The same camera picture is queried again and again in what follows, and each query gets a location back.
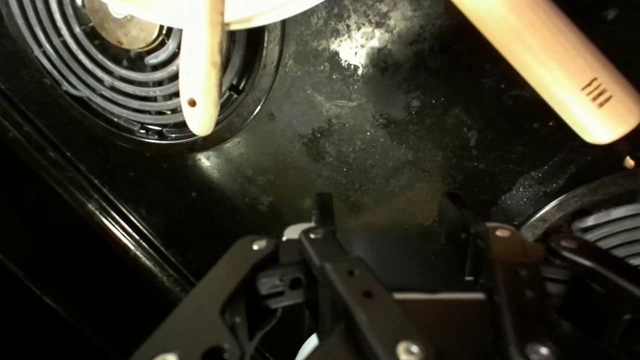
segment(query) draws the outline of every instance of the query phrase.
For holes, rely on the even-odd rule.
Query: utensil handle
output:
[[[183,27],[181,103],[189,128],[209,135],[220,112],[224,0],[191,0]]]
[[[455,4],[587,141],[610,144],[638,125],[638,91],[554,2]]]

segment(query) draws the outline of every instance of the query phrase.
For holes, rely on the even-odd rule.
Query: black stovetop surface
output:
[[[640,85],[640,4],[560,4]],[[520,223],[623,169],[616,148],[580,141],[447,0],[329,0],[289,19],[260,112],[201,148],[119,140],[5,18],[0,34],[5,140],[183,290],[236,237],[304,221],[318,189],[351,223],[426,225],[449,191]]]

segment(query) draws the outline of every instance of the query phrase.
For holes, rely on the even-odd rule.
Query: electric coil burner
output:
[[[100,124],[143,141],[196,140],[181,109],[181,30],[109,19],[100,0],[10,0],[9,10],[49,73]],[[223,109],[209,141],[231,138],[256,114],[278,45],[278,25],[229,34]]]

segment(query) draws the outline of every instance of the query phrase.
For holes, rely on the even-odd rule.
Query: stovetop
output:
[[[443,195],[523,223],[579,184],[623,172],[588,145],[447,0],[344,0],[271,25],[275,68],[224,140],[119,135],[0,19],[5,138],[116,243],[184,292],[240,236],[278,236],[332,191],[344,223],[428,225]],[[560,5],[640,88],[640,4]]]

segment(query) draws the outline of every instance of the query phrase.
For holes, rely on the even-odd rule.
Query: wire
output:
[[[244,360],[250,360],[260,343],[260,340],[278,323],[282,316],[282,308],[276,310],[275,318],[269,319],[254,336],[254,340],[248,343]]]

